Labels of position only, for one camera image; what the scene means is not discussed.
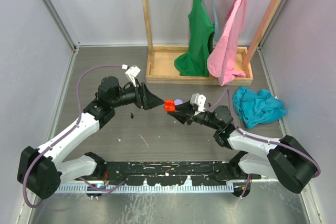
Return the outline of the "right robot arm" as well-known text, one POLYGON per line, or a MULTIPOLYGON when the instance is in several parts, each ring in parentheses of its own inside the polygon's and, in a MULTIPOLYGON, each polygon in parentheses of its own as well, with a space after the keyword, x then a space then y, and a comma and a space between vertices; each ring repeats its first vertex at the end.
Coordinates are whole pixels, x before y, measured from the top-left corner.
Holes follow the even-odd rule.
POLYGON ((227 106, 207 110, 202 103, 164 102, 164 110, 182 124, 198 123, 215 130, 214 139, 221 147, 237 150, 230 172, 241 179, 247 174, 274 178, 287 190, 299 194, 307 183, 321 174, 317 162, 292 136, 262 137, 236 127, 227 106))

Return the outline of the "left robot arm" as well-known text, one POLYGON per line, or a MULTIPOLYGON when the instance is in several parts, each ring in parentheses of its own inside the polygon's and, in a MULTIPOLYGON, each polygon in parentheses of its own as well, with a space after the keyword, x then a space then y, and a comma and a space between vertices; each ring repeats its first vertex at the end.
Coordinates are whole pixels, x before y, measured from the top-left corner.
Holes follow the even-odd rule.
POLYGON ((116 108, 134 104, 139 109, 150 110, 163 103, 144 82, 128 82, 121 87, 116 77, 105 77, 98 86, 95 99, 73 124, 38 148, 28 146, 22 151, 17 180, 23 191, 30 190, 40 199, 47 199, 61 184, 79 177, 101 179, 106 166, 97 154, 87 152, 78 159, 67 162, 64 159, 86 138, 102 129, 114 117, 116 108))

